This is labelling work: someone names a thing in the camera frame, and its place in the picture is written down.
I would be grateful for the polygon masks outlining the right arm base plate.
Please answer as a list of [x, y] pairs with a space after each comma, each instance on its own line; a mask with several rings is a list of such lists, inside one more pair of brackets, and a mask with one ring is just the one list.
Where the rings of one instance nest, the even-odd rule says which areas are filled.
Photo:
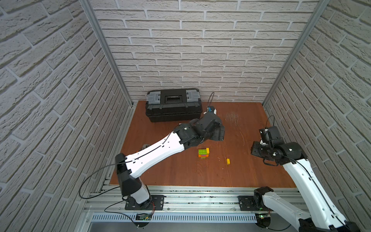
[[243, 195], [238, 196], [239, 207], [241, 211], [266, 211], [271, 212], [272, 209], [267, 208], [263, 202], [263, 196], [260, 195]]

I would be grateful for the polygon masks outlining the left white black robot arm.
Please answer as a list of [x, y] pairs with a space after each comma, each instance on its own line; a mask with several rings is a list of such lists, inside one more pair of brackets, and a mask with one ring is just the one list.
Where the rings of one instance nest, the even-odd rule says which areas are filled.
[[146, 206], [152, 200], [140, 176], [164, 159], [197, 147], [207, 140], [223, 141], [225, 127], [215, 112], [207, 112], [200, 119], [177, 125], [173, 131], [153, 145], [130, 155], [116, 155], [116, 174], [121, 194]]

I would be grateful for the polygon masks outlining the green long lego brick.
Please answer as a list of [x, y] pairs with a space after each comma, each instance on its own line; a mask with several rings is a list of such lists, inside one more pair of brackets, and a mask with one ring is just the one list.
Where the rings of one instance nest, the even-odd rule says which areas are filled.
[[198, 155], [207, 155], [206, 149], [199, 149], [198, 150]]

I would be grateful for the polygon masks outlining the black plastic toolbox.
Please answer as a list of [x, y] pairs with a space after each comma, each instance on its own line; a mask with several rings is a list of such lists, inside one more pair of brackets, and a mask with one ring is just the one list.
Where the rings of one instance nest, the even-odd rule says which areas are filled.
[[154, 90], [146, 96], [146, 116], [151, 122], [199, 119], [202, 112], [198, 89]]

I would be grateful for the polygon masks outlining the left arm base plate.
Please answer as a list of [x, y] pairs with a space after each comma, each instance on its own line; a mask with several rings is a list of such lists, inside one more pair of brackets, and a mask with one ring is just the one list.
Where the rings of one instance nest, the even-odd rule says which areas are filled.
[[133, 197], [129, 197], [126, 200], [125, 210], [163, 210], [164, 195], [151, 195], [150, 198], [138, 204]]

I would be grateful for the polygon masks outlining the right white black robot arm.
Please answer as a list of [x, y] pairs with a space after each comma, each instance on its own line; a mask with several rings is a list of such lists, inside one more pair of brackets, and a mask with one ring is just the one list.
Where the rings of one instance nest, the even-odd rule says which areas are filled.
[[276, 126], [260, 129], [260, 136], [261, 140], [253, 143], [251, 154], [269, 160], [269, 166], [283, 166], [309, 211], [305, 212], [282, 199], [270, 187], [255, 189], [252, 205], [257, 210], [267, 208], [276, 212], [298, 232], [360, 230], [356, 223], [346, 219], [327, 195], [298, 143], [285, 143]]

